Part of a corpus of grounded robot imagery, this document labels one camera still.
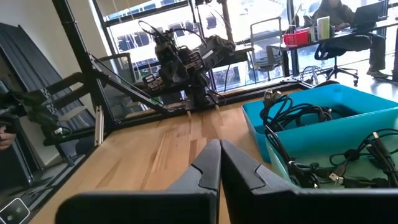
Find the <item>laptop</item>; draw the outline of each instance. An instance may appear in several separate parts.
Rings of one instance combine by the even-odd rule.
[[[355,12],[354,22],[351,29],[365,29],[374,27],[377,21],[380,21],[384,7],[384,1],[379,1],[366,6],[357,8]]]

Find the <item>wire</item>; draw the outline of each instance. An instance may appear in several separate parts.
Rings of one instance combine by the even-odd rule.
[[[216,91],[214,91],[214,90],[212,90],[212,89],[210,89],[210,88],[209,88],[209,91],[212,92],[213,94],[215,94],[215,95],[221,97],[221,98],[223,99],[224,105],[226,105],[226,98],[225,98],[223,95],[217,93]]]
[[[227,82],[227,80],[228,80],[229,68],[231,68],[231,64],[228,65],[228,68],[227,68],[227,70],[226,70],[226,72],[225,72],[224,93],[225,93],[225,91],[226,91],[226,82]]]
[[[282,103],[275,116],[271,117],[269,112],[273,106]],[[301,119],[302,116],[308,114],[318,115],[318,122],[330,121],[333,119],[331,108],[323,106],[315,106],[309,103],[301,103],[293,106],[294,102],[288,95],[279,97],[275,103],[264,105],[264,109],[260,112],[263,125],[268,126],[273,131],[283,131],[291,122],[295,121],[297,127],[304,126]]]
[[[313,77],[313,74],[315,73],[315,74],[319,74],[319,73],[321,73],[323,71],[323,69],[321,68],[321,67],[318,67],[318,66],[314,66],[314,65],[310,65],[310,66],[307,66],[307,67],[305,67],[304,69],[303,69],[303,71],[300,73],[300,78],[301,78],[301,81],[303,81],[304,82],[304,75],[306,75],[306,74],[308,74],[308,73],[312,73],[312,77]]]
[[[369,156],[371,157],[369,160],[374,159],[374,164],[377,164],[376,166],[382,169],[387,175],[388,187],[398,187],[398,172],[396,171],[395,164],[391,159],[391,155],[397,153],[398,149],[389,152],[381,141],[382,138],[393,135],[398,135],[398,130],[392,128],[377,130],[372,134],[367,135],[361,144],[359,144],[357,149],[349,149],[345,153],[331,155],[329,157],[329,162],[333,166],[346,167],[348,162],[357,161],[362,156]],[[341,163],[337,163],[333,159],[337,156],[344,156],[345,160]]]
[[[292,158],[287,154],[286,149],[280,141],[278,135],[268,126],[266,126],[266,138],[270,142],[271,146],[282,156],[284,162],[288,164],[292,161]]]

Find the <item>desk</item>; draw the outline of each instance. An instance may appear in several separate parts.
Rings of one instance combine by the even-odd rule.
[[[166,189],[210,139],[227,139],[269,167],[249,134],[242,104],[193,114],[191,121],[180,116],[112,133],[29,223],[53,223],[58,206],[77,193]],[[220,198],[220,223],[229,223],[222,191]]]
[[[300,45],[300,46],[296,46],[296,47],[288,47],[285,44],[282,44],[280,46],[280,49],[282,51],[283,56],[285,56],[284,58],[288,58],[287,57],[287,52],[291,51],[291,50],[297,50],[297,49],[301,49],[304,47],[309,47],[309,46],[313,46],[313,45],[317,45],[317,44],[322,44],[325,42],[329,42],[329,41],[334,41],[334,40],[338,40],[338,39],[343,39],[343,38],[347,38],[349,36],[353,36],[353,35],[359,35],[360,33],[364,33],[364,32],[372,32],[375,30],[379,30],[379,29],[384,29],[384,28],[388,28],[388,27],[392,27],[392,26],[398,26],[398,21],[393,19],[392,17],[388,18],[385,21],[380,21],[377,22],[376,25],[372,28],[368,28],[368,29],[361,29],[358,30],[356,32],[337,32],[336,35],[332,38],[329,39],[325,39],[325,40],[318,40],[306,45]],[[279,47],[279,44],[273,44],[272,46],[274,47]],[[397,37],[396,37],[396,51],[394,53],[395,59],[394,59],[394,69],[392,71],[393,77],[392,80],[394,82],[398,82],[398,29],[397,29]],[[284,59],[284,63],[286,63],[287,65],[289,65],[289,60],[285,60]],[[299,62],[298,59],[296,58],[296,60],[292,60],[292,75],[293,76],[297,76],[299,75]],[[290,75],[289,70],[285,70],[285,77],[288,77]]]

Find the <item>hand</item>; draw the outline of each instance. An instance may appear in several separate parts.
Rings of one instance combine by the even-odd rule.
[[[345,22],[345,23],[342,23],[342,24],[340,24],[338,26],[335,26],[335,30],[342,30],[342,29],[347,28],[349,26],[350,26],[350,24]]]
[[[6,127],[3,126],[0,128],[0,151],[1,150],[5,150],[8,149],[8,147],[10,147],[10,145],[12,144],[12,142],[15,139],[15,134],[9,134],[6,133]]]

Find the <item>blue storage box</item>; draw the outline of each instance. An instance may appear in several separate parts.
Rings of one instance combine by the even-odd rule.
[[[279,132],[278,137],[289,156],[294,157],[297,162],[302,164],[318,162],[320,167],[331,167],[329,162],[331,155],[344,153],[348,149],[356,149],[367,135],[384,128],[398,129],[398,108],[309,125],[301,127],[300,131],[290,129]],[[382,140],[390,152],[398,149],[398,136],[388,136]],[[279,153],[270,144],[267,144],[267,151],[271,157],[274,172],[290,181]],[[398,163],[398,153],[393,154],[392,159]],[[335,164],[343,161],[343,156],[333,159]],[[382,170],[374,167],[366,156],[360,157],[358,161],[350,162],[346,175],[368,179],[386,178]]]
[[[342,120],[342,122],[344,122],[345,119],[355,117],[359,114],[372,113],[375,111],[385,110],[398,106],[398,103],[394,101],[386,100],[378,96],[374,96],[372,94],[365,93],[340,84],[327,85],[311,90],[298,91],[289,94],[289,96],[291,97],[291,99],[293,99],[294,105],[300,103],[310,103],[313,105],[325,106],[330,108],[344,108],[345,111],[350,111],[351,114],[349,114],[348,116],[344,116],[344,118],[340,119]],[[249,131],[256,141],[257,147],[260,150],[263,160],[265,162],[271,162],[268,151],[266,149],[266,137],[264,135],[263,121],[260,118],[260,112],[263,108],[264,104],[262,100],[246,103],[243,105],[243,113],[248,124]],[[275,115],[279,108],[280,107],[278,107],[278,105],[273,106],[269,112],[269,116]],[[303,118],[306,120],[304,121],[304,123],[316,123],[317,120],[314,118],[316,118],[316,115],[309,115],[308,117]],[[317,127],[317,132],[323,133],[323,127]],[[291,137],[295,139],[295,133],[302,133],[302,128],[303,127],[295,128],[290,126],[289,130],[293,131],[291,133]]]

